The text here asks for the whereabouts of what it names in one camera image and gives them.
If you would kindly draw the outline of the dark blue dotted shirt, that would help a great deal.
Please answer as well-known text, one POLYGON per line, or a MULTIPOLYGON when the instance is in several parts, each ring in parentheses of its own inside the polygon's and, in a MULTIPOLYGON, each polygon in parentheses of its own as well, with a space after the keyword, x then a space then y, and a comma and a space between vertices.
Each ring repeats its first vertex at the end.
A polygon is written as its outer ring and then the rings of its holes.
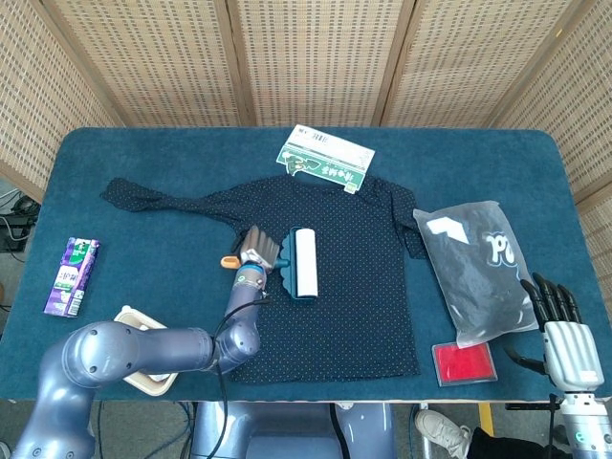
POLYGON ((257 327, 259 352, 231 372, 240 383, 323 383, 414 376, 420 371, 407 305, 404 265, 426 249, 413 193, 368 177, 355 193, 281 175, 179 198, 116 178, 101 194, 131 211, 180 210, 251 227, 280 242, 308 228, 317 243, 318 296, 295 301, 281 276, 267 282, 270 305, 257 327))

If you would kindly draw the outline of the blue felt table cover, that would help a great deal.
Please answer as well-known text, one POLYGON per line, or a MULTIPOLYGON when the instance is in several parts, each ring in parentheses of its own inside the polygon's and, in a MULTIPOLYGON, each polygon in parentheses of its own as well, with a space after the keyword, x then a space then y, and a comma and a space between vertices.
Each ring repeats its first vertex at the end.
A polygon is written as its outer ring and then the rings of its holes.
MULTIPOLYGON (((412 190, 435 210, 497 201, 532 271, 570 289, 599 350, 612 397, 612 328, 583 238, 555 141, 536 130, 335 127, 332 134, 375 151, 372 176, 412 190)), ((0 338, 0 399, 31 400, 44 352, 75 329, 116 315, 123 305, 169 327, 212 330, 226 307, 232 274, 221 268, 234 233, 203 216, 130 213, 100 198, 115 177, 175 196, 201 197, 279 174, 276 156, 286 128, 79 128, 59 147, 55 167, 0 338), (70 237, 97 239, 98 255, 77 317, 43 313, 70 237)), ((492 344, 496 382, 441 387, 431 348, 453 327, 435 276, 423 260, 404 265, 408 306, 421 372, 413 377, 353 382, 230 382, 239 401, 536 401, 549 381, 515 365, 511 345, 542 355, 536 332, 492 344)))

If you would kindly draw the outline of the teal lint roller yellow tip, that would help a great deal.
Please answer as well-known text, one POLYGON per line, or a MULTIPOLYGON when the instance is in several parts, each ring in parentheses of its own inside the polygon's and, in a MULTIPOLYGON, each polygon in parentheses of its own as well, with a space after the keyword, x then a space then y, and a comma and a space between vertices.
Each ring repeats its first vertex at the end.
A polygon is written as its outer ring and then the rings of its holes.
MULTIPOLYGON (((307 228, 292 228, 278 245, 280 246, 280 253, 273 272, 279 272, 282 287, 294 300, 317 298, 317 240, 315 231, 307 228)), ((222 257, 220 264, 223 268, 230 270, 238 270, 242 267, 236 254, 222 257)))

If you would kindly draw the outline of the clear bag with black garment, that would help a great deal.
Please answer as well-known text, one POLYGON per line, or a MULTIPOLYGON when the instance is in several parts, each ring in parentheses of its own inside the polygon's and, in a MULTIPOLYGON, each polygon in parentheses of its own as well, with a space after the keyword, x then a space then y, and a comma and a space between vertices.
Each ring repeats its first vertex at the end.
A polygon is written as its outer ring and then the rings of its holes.
POLYGON ((465 203, 433 212, 415 209, 413 218, 458 347, 537 328, 532 301, 520 284, 531 278, 528 267, 497 202, 465 203))

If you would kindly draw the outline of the white sneaker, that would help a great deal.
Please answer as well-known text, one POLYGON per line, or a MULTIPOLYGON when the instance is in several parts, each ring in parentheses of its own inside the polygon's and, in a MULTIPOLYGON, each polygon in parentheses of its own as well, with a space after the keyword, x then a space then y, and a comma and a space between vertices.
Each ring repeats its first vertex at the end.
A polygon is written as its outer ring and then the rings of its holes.
POLYGON ((458 426, 444 414, 424 409, 415 417, 417 430, 429 442, 445 449, 453 459, 467 459, 471 430, 466 426, 458 426))

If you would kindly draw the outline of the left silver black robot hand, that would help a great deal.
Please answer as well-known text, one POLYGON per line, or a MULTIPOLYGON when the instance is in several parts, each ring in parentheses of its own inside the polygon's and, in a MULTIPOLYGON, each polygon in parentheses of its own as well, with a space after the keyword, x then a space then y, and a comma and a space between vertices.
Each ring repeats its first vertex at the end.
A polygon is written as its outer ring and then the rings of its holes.
POLYGON ((242 231, 232 249, 241 266, 254 264, 271 273, 280 253, 280 246, 257 225, 242 231))

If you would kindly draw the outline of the woven bamboo folding screen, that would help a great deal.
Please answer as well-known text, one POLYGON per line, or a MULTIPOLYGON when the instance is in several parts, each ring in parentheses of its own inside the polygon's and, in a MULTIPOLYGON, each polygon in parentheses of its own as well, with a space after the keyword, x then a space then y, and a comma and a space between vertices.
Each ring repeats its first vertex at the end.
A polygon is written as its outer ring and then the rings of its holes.
POLYGON ((612 311, 612 0, 0 0, 0 180, 84 126, 532 128, 612 311))

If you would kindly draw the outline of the green and white paper box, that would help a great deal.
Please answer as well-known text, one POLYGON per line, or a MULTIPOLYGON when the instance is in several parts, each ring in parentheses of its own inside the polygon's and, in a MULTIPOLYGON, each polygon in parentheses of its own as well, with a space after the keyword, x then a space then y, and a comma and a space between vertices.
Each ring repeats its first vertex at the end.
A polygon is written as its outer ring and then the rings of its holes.
POLYGON ((275 161, 292 177, 303 172, 355 194, 361 189, 374 156, 373 149, 297 124, 275 161))

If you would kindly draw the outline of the cream plastic food tray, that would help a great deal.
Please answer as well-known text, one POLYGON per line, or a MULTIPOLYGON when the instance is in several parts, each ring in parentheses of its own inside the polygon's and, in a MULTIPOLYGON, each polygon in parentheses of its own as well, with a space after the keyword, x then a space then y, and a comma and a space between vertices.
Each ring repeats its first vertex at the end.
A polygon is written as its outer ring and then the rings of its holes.
MULTIPOLYGON (((130 325, 141 331, 165 328, 165 325, 161 324, 159 321, 129 305, 123 305, 121 307, 114 321, 130 325)), ((142 372, 135 372, 125 377, 123 380, 144 394, 152 397, 160 397, 174 384, 177 376, 177 373, 148 375, 142 372)))

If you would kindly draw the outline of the blue-grey robot torso base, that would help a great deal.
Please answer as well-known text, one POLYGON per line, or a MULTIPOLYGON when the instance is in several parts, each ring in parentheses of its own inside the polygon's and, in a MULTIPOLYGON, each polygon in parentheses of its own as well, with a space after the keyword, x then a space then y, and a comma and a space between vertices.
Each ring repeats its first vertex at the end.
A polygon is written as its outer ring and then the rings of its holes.
POLYGON ((391 404, 200 402, 189 459, 397 459, 391 404))

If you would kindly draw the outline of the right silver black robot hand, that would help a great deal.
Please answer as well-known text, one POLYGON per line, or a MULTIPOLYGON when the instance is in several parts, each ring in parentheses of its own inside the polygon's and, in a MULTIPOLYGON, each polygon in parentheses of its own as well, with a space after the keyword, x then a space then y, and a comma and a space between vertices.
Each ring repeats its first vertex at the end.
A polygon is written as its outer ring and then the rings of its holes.
POLYGON ((520 285, 534 308, 543 343, 543 359, 529 359, 511 346, 504 352, 512 362, 549 378, 565 393, 593 393, 604 384, 601 360, 594 336, 583 323, 573 294, 539 273, 520 285))

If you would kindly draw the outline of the red ink pad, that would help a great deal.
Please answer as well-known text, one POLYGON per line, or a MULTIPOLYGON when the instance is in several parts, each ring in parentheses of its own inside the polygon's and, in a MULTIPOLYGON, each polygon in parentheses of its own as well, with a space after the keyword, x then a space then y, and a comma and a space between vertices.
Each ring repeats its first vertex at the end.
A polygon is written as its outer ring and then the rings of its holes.
POLYGON ((460 348, 455 342, 435 344, 431 349, 441 387, 497 381, 490 346, 481 343, 460 348))

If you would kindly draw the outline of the black trouser leg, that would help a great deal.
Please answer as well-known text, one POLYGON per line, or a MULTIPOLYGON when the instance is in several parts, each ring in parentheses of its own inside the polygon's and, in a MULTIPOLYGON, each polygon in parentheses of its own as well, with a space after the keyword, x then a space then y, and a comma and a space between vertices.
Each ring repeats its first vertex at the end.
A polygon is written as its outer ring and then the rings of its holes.
POLYGON ((571 453, 555 446, 508 437, 492 437, 477 427, 470 439, 466 459, 573 459, 571 453))

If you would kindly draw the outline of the purple drink carton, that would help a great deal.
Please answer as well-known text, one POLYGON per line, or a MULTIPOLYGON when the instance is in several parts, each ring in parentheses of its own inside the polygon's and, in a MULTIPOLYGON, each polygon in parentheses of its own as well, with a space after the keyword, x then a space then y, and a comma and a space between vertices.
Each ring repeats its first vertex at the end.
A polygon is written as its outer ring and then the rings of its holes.
POLYGON ((43 313, 54 317, 77 317, 100 242, 70 237, 59 263, 43 313))

